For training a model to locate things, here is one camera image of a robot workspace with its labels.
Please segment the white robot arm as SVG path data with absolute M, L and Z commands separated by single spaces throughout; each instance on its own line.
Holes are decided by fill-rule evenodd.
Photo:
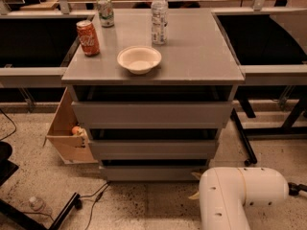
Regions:
M 192 172 L 199 190 L 202 230 L 251 230 L 245 206 L 275 206 L 288 198 L 285 177 L 270 168 L 216 167 Z

